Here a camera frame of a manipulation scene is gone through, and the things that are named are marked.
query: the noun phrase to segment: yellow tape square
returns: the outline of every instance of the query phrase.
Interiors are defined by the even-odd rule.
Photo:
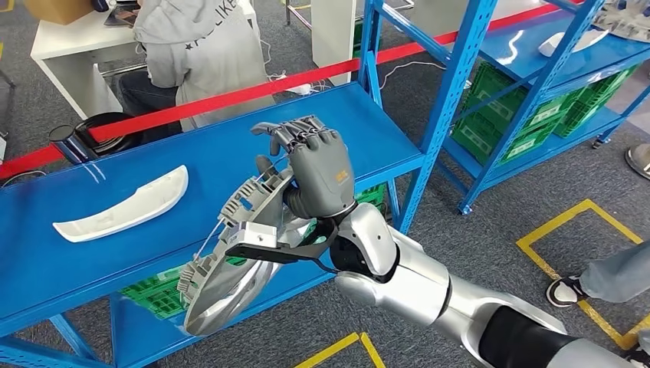
[[[627,236],[630,240],[632,240],[634,243],[639,244],[643,242],[643,240],[635,233],[630,231],[629,228],[625,227],[622,223],[617,221],[615,218],[613,218],[609,213],[605,212],[604,209],[601,209],[598,207],[596,203],[594,203],[591,199],[585,199],[581,203],[578,203],[574,207],[566,210],[565,212],[559,214],[556,218],[548,221],[546,224],[541,225],[539,228],[536,228],[533,232],[530,234],[524,236],[523,238],[519,239],[517,241],[517,246],[521,248],[521,250],[528,256],[530,257],[535,264],[542,269],[542,271],[546,272],[553,280],[556,280],[560,278],[560,276],[553,270],[550,265],[544,261],[539,254],[537,254],[533,250],[533,243],[537,242],[544,236],[550,234],[553,230],[556,228],[559,228],[561,225],[564,225],[567,223],[569,220],[573,219],[576,217],[578,214],[588,211],[588,210],[593,210],[596,214],[598,214],[601,218],[603,218],[605,221],[607,221],[610,225],[614,226],[617,230],[619,230],[622,234]],[[627,333],[621,334],[619,333],[614,327],[612,327],[609,322],[607,322],[593,307],[587,302],[587,301],[580,301],[578,303],[580,306],[580,309],[582,309],[587,316],[589,316],[600,328],[602,328],[603,331],[605,331],[606,334],[609,335],[609,337],[616,342],[617,345],[619,345],[622,349],[627,350],[630,349],[631,347],[636,344],[636,334],[639,330],[649,328],[650,327],[650,314],[645,317],[639,324],[634,326],[630,331]]]
[[[375,366],[377,368],[386,368],[386,365],[384,364],[382,358],[377,353],[377,349],[375,349],[373,342],[370,341],[370,337],[368,337],[368,334],[365,332],[362,332],[360,335],[356,332],[347,335],[343,339],[327,347],[325,350],[320,351],[319,353],[312,356],[311,358],[298,364],[297,366],[295,366],[295,368],[312,368],[314,366],[317,366],[327,358],[333,356],[334,354],[340,352],[341,350],[345,349],[346,347],[352,345],[353,343],[359,340],[361,340],[361,344],[368,352],[368,355],[370,356],[370,360],[372,360]]]
[[[4,4],[4,8],[0,8],[0,13],[10,12],[14,10],[14,0],[0,0],[0,5]]]

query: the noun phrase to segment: blue shelf surface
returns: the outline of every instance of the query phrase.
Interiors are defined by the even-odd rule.
[[[549,58],[537,48],[552,35],[565,31],[572,20],[570,13],[555,11],[489,31],[481,44],[480,56],[513,79],[522,79],[546,66]],[[569,56],[544,99],[562,96],[649,58],[650,43],[608,34],[592,47]],[[533,78],[527,86],[536,80]]]
[[[522,171],[535,166],[559,153],[568,150],[575,145],[595,138],[600,133],[609,128],[616,127],[622,122],[623,118],[610,109],[603,107],[582,126],[577,128],[567,138],[562,138],[551,134],[541,146],[531,150],[529,153],[508,161],[502,165],[496,166],[492,173],[487,177],[487,184],[484,189],[497,185]],[[467,172],[473,179],[476,179],[483,166],[469,153],[463,146],[456,143],[450,136],[445,139],[443,148],[454,159],[459,166]]]
[[[323,255],[323,263],[331,267],[329,254]],[[287,264],[276,273],[251,305],[225,328],[333,276],[313,262]],[[147,309],[121,294],[112,294],[111,320],[115,367],[144,366],[200,340],[202,337],[191,336],[183,330],[184,319],[185,313],[168,320],[159,320]]]
[[[352,83],[99,159],[107,178],[100,183],[77,166],[0,190],[0,293],[11,296],[0,303],[0,337],[188,261],[225,200],[257,174],[255,156],[268,153],[269,137],[249,129],[309,114],[345,139],[357,191],[422,164],[420,151]],[[158,218],[77,244],[52,227],[101,212],[183,164],[187,192]]]

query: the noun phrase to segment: robot finger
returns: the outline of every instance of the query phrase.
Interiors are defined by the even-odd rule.
[[[320,132],[318,132],[318,136],[319,136],[319,137],[323,140],[323,142],[325,142],[326,144],[330,144],[330,143],[332,143],[332,142],[334,141],[334,139],[335,139],[334,136],[332,135],[332,131],[331,131],[331,130],[328,130],[328,129],[321,130]]]
[[[276,140],[277,144],[282,146],[282,148],[284,148],[284,150],[287,152],[290,152],[296,143],[296,136],[294,136],[284,125],[280,125],[277,128],[273,129],[271,131],[271,135]]]
[[[306,133],[305,130],[301,127],[298,126],[297,124],[293,123],[293,121],[282,123],[282,126],[287,128],[296,137],[299,137],[302,133]]]
[[[302,121],[302,120],[300,120],[300,119],[298,119],[298,120],[292,120],[291,123],[292,123],[293,125],[295,125],[296,127],[300,127],[300,128],[301,128],[302,130],[304,130],[305,132],[314,133],[314,132],[317,131],[317,129],[314,128],[313,125],[311,125],[311,124],[309,124],[309,123],[306,123],[306,122],[304,122],[304,121]]]
[[[273,123],[268,123],[268,122],[263,122],[263,123],[257,123],[251,128],[251,133],[253,133],[256,136],[259,136],[260,134],[269,134],[273,132],[273,130],[277,129],[280,127],[280,124],[273,124]]]
[[[273,167],[271,160],[264,155],[255,157],[255,165],[262,179],[267,180],[273,175],[277,175],[277,170]]]
[[[325,128],[325,125],[323,123],[321,123],[320,120],[318,120],[315,117],[305,117],[305,118],[302,119],[302,121],[304,121],[305,123],[310,124],[312,127],[314,127],[317,130],[322,130],[322,129]]]

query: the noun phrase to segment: sneaker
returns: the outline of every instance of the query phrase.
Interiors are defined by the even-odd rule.
[[[558,308],[570,307],[588,297],[589,295],[580,286],[580,279],[577,276],[555,280],[547,288],[548,301]]]
[[[641,349],[641,347],[632,350],[625,357],[625,360],[629,361],[635,368],[650,368],[650,355]]]

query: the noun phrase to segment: gray hoodie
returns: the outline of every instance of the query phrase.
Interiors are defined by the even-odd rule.
[[[260,42],[238,1],[144,1],[134,27],[136,40],[146,49],[151,82],[179,87],[177,105],[267,81]],[[181,124],[187,131],[272,103],[272,97],[263,97]]]

